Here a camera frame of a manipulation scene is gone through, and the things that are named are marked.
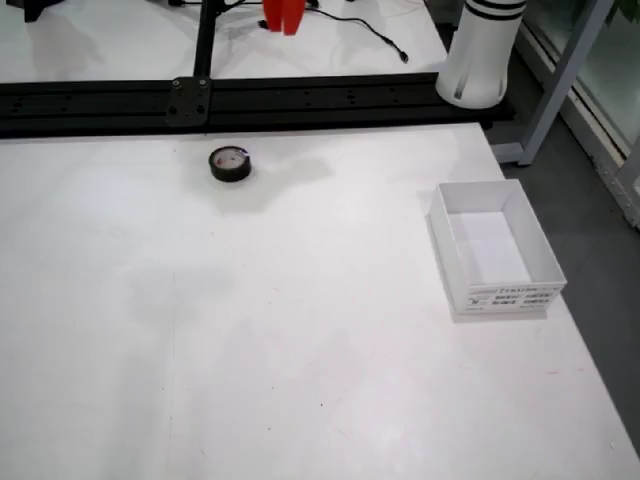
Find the glass wall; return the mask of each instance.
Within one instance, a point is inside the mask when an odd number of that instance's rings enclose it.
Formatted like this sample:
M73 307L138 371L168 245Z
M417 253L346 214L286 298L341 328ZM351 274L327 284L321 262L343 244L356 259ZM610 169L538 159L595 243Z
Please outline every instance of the glass wall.
M586 0L529 0L525 22L556 58ZM615 0L580 71L580 86L597 117L629 147L640 133L640 0Z

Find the white cylinder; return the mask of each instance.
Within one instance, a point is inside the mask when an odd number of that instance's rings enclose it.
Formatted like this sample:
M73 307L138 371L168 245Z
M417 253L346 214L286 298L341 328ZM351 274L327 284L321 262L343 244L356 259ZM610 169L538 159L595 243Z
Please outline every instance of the white cylinder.
M526 0L466 0L436 91L469 109L490 108L507 91L507 67Z

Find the open cardboard box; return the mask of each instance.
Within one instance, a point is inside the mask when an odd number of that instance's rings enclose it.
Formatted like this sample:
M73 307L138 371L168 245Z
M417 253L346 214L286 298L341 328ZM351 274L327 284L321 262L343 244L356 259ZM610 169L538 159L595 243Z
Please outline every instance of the open cardboard box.
M458 313L546 310L567 283L517 180L440 184L429 221Z

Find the white tabletop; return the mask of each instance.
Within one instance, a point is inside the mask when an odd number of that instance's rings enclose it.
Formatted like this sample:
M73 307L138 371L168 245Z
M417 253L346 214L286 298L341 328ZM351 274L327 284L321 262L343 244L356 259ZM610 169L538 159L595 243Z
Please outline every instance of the white tabletop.
M409 54L408 64L363 26L306 13L298 34L262 30L261 7L218 20L212 78L370 75L438 71L446 51L422 0L321 0L361 17ZM191 75L199 6L166 0L65 0L32 24L0 4L0 82L153 80Z
M640 478L562 299L454 321L424 215L499 178L473 125L4 143L2 477Z

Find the red object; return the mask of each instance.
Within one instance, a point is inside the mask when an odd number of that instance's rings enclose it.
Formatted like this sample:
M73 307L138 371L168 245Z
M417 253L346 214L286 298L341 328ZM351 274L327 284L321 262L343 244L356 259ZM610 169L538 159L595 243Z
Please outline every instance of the red object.
M295 35L302 21L306 0L262 0L264 16L272 32Z

